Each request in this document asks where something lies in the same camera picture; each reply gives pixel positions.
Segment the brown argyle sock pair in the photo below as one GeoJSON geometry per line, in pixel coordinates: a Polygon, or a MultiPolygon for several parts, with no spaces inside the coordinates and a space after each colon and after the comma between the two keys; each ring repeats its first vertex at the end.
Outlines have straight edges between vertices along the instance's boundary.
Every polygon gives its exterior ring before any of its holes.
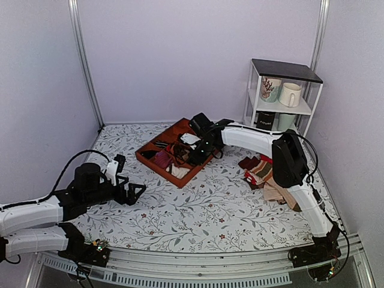
{"type": "Polygon", "coordinates": [[[178,164],[186,163],[190,157],[191,152],[192,152],[191,148],[188,148],[186,146],[175,145],[173,147],[173,154],[178,164]]]}

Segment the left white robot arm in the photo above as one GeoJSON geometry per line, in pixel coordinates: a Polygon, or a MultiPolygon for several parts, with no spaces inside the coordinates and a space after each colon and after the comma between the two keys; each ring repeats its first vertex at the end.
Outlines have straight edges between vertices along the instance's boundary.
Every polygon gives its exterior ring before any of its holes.
{"type": "Polygon", "coordinates": [[[47,199],[1,206],[1,260],[40,251],[57,251],[76,263],[106,258],[100,242],[88,244],[71,223],[95,205],[111,200],[134,205],[146,186],[132,184],[120,176],[121,166],[113,160],[105,171],[95,163],[85,163],[74,171],[66,189],[50,193],[47,199]]]}

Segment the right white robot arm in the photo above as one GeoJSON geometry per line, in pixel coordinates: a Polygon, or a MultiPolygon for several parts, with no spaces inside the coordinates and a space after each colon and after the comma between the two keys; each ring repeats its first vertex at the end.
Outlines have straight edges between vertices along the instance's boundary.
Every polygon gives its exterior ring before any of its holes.
{"type": "Polygon", "coordinates": [[[214,151],[223,146],[238,146],[258,152],[272,160],[272,176],[275,183],[287,189],[298,203],[307,219],[314,245],[310,256],[322,262],[334,250],[340,229],[325,211],[325,203],[313,185],[301,141],[303,137],[294,130],[271,132],[241,125],[233,120],[210,121],[199,113],[189,121],[189,126],[199,138],[190,159],[200,165],[214,151]]]}

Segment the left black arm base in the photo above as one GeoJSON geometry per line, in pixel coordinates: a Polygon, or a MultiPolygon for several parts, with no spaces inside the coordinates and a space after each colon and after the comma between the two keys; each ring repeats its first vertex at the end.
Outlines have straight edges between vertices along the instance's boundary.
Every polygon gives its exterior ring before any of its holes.
{"type": "Polygon", "coordinates": [[[59,251],[58,256],[72,260],[74,263],[85,263],[105,268],[107,266],[110,249],[107,242],[96,239],[90,243],[85,241],[82,233],[71,223],[59,223],[64,231],[68,244],[65,250],[59,251]]]}

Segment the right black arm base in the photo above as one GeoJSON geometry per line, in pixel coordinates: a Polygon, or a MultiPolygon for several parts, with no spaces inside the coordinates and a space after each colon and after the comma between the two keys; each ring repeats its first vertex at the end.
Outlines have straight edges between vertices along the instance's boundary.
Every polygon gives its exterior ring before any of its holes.
{"type": "Polygon", "coordinates": [[[314,244],[312,245],[296,247],[289,250],[287,257],[294,268],[328,261],[328,264],[313,267],[308,270],[309,276],[314,281],[328,281],[334,278],[338,272],[338,266],[340,264],[338,258],[341,256],[338,241],[332,237],[313,237],[313,242],[314,244]]]}

